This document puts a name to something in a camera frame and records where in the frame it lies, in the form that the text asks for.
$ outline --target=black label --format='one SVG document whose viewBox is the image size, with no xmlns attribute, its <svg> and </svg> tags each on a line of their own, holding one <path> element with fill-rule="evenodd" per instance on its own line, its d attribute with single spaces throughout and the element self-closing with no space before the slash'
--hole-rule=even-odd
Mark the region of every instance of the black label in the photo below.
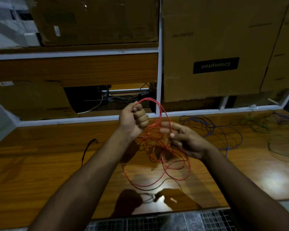
<svg viewBox="0 0 289 231">
<path fill-rule="evenodd" d="M 194 63 L 193 74 L 238 69 L 240 58 L 223 58 Z"/>
</svg>

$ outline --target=wooden desk surface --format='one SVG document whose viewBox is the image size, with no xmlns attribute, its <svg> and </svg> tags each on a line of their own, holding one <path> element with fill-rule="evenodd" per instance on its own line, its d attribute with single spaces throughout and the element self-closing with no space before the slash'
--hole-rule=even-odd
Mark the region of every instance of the wooden desk surface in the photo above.
<svg viewBox="0 0 289 231">
<path fill-rule="evenodd" d="M 228 124 L 241 116 L 247 116 L 247 113 L 209 115 L 217 125 Z M 85 161 L 108 139 L 116 125 L 117 122 L 113 121 L 23 127 L 17 128 L 0 142 L 0 229 L 28 226 L 48 198 L 79 169 L 89 140 L 96 138 L 100 143 L 91 145 Z M 274 199 L 289 199 L 289 159 L 268 151 L 268 141 L 278 141 L 273 136 L 253 132 L 246 126 L 236 126 L 236 129 L 243 134 L 244 140 L 239 148 L 229 152 L 229 159 Z M 224 130 L 232 136 L 229 142 L 233 145 L 239 135 L 231 129 Z M 282 133 L 289 135 L 289 125 L 278 129 L 278 134 Z M 219 147 L 223 146 L 222 135 L 216 134 L 209 140 Z M 285 149 L 283 144 L 277 143 L 275 147 Z M 130 154 L 135 151 L 137 145 L 129 149 Z M 191 159 L 191 166 L 189 178 L 178 182 L 182 191 L 178 183 L 166 180 L 158 189 L 144 192 L 127 181 L 118 165 L 93 218 L 226 207 L 223 195 L 204 165 Z M 156 166 L 143 151 L 137 151 L 127 163 L 126 172 L 135 183 L 150 184 L 160 177 L 162 166 Z M 170 173 L 182 178 L 187 169 L 172 170 Z M 152 201 L 154 194 L 166 188 L 169 190 L 163 190 L 163 195 L 169 206 L 163 197 L 157 202 Z"/>
</svg>

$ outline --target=white cable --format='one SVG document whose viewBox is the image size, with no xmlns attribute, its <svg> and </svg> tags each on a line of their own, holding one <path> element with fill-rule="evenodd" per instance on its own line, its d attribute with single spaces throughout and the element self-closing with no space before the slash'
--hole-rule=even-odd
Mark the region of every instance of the white cable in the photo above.
<svg viewBox="0 0 289 231">
<path fill-rule="evenodd" d="M 100 106 L 102 102 L 103 102 L 103 93 L 102 93 L 102 99 L 101 99 L 101 102 L 100 102 L 97 106 L 95 106 L 94 108 L 92 108 L 92 109 L 90 109 L 90 110 L 88 110 L 88 111 L 81 112 L 81 113 L 77 113 L 77 114 L 83 114 L 83 113 L 91 112 L 93 109 L 96 109 L 98 106 Z"/>
</svg>

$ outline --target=right hand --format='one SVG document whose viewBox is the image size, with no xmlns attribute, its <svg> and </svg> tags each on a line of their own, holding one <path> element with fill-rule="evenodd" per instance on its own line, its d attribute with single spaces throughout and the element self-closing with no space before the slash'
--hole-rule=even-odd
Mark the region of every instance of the right hand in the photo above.
<svg viewBox="0 0 289 231">
<path fill-rule="evenodd" d="M 209 151 L 217 149 L 212 143 L 186 126 L 171 122 L 171 128 L 173 130 L 172 133 L 169 122 L 162 122 L 160 132 L 170 135 L 171 143 L 179 150 L 184 150 L 190 157 L 202 160 Z"/>
</svg>

